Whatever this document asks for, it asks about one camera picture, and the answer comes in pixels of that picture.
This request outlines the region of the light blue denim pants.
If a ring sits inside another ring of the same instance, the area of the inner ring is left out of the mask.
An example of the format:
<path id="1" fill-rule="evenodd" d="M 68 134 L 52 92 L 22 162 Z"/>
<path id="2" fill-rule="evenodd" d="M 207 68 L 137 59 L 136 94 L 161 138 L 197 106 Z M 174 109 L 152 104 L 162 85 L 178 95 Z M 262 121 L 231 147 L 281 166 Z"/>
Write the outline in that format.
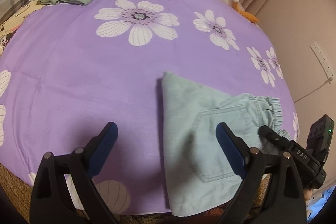
<path id="1" fill-rule="evenodd" d="M 163 158 L 170 210 L 188 217 L 231 200 L 241 178 L 234 174 L 219 142 L 216 127 L 224 122 L 249 147 L 277 155 L 278 149 L 259 137 L 266 125 L 290 139 L 282 128 L 278 98 L 232 96 L 166 72 L 163 93 Z"/>

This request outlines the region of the white power strip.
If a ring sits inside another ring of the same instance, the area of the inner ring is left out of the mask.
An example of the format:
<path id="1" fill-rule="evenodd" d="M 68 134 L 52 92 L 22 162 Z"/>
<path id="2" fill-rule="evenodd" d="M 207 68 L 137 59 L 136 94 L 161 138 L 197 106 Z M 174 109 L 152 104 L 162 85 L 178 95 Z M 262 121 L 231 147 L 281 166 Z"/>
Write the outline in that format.
<path id="1" fill-rule="evenodd" d="M 310 49 L 315 54 L 315 57 L 317 58 L 323 71 L 325 72 L 326 77 L 328 79 L 335 79 L 335 73 L 333 67 L 331 66 L 331 63 L 329 62 L 327 56 L 323 53 L 323 50 L 321 49 L 319 44 L 315 42 L 310 46 Z"/>

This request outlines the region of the purple floral bedsheet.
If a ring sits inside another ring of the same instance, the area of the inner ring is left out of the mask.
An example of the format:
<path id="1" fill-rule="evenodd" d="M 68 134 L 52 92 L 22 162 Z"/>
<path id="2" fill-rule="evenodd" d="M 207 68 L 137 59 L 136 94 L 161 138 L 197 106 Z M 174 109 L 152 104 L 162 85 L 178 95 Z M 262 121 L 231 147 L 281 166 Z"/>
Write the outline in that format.
<path id="1" fill-rule="evenodd" d="M 95 182 L 115 213 L 170 210 L 162 148 L 165 72 L 297 115 L 264 32 L 219 0 L 93 0 L 29 15 L 1 57 L 1 164 L 31 184 L 45 152 L 85 145 L 108 122 L 116 147 Z"/>

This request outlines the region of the cartoon print yellow cloth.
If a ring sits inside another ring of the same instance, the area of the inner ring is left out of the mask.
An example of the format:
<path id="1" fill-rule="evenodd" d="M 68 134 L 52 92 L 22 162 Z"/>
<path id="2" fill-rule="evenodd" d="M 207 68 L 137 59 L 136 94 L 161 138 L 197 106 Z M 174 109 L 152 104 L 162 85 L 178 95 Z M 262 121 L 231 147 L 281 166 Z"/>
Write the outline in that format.
<path id="1" fill-rule="evenodd" d="M 16 33 L 17 29 L 22 25 L 24 20 L 33 12 L 42 9 L 44 6 L 37 1 L 30 1 L 28 4 L 20 8 L 7 21 L 1 24 L 1 55 L 3 54 L 9 41 Z"/>

